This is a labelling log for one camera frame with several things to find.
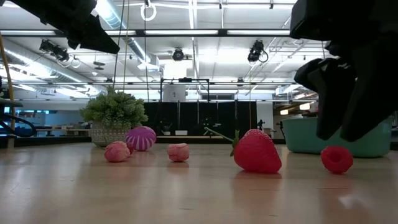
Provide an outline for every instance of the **green container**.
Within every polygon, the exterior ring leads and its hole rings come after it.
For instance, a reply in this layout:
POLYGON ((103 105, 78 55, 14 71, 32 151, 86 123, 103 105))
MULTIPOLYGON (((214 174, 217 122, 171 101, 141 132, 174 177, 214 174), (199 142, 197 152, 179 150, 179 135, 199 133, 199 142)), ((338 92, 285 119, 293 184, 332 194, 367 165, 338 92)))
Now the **green container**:
POLYGON ((295 118, 283 120, 286 146, 290 151, 320 154, 327 146, 343 146, 354 157, 367 158, 385 156, 390 151, 391 119, 381 122, 356 142, 348 142, 341 139, 340 130, 327 141, 318 138, 316 136, 317 119, 295 118))

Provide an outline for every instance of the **purple striped ball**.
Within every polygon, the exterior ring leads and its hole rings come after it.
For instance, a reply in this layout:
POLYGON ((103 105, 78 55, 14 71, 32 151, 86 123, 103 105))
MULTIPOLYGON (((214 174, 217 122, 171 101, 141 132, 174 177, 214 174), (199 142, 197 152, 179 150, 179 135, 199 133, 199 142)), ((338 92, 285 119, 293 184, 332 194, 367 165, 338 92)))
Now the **purple striped ball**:
POLYGON ((146 151, 156 142, 156 133, 152 128, 140 126, 130 130, 126 134, 127 147, 132 152, 146 151))

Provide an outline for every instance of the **strawberry leaf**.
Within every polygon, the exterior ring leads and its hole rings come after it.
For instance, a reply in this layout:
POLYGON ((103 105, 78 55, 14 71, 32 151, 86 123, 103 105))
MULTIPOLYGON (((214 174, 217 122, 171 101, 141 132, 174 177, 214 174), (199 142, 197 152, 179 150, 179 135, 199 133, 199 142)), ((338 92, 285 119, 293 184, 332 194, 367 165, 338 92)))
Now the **strawberry leaf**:
POLYGON ((235 147, 238 144, 238 142, 239 142, 239 131, 235 130, 235 138, 233 139, 232 151, 231 151, 231 154, 229 156, 234 156, 235 147))

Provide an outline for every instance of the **potted plant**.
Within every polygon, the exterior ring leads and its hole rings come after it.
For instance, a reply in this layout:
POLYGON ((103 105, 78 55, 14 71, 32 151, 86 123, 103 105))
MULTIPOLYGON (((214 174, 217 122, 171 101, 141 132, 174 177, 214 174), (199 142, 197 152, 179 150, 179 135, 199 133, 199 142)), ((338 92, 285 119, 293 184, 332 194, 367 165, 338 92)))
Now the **potted plant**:
POLYGON ((166 136, 170 135, 170 129, 173 124, 163 126, 163 134, 166 136))
POLYGON ((93 122, 90 136, 97 146, 105 147, 114 141, 124 141, 126 133, 148 120, 145 115, 144 100, 136 100, 125 92, 115 92, 108 87, 108 94, 100 94, 91 99, 80 110, 86 122, 93 122))

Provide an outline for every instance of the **red raspberry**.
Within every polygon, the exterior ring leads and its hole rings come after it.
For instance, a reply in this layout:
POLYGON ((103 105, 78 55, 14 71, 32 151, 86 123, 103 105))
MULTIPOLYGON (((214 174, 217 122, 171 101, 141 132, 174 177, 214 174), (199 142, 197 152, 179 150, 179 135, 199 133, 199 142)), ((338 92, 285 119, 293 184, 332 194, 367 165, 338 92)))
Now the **red raspberry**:
POLYGON ((322 163, 328 171, 342 174, 353 165, 354 159, 350 151, 343 146, 328 146, 321 152, 322 163))

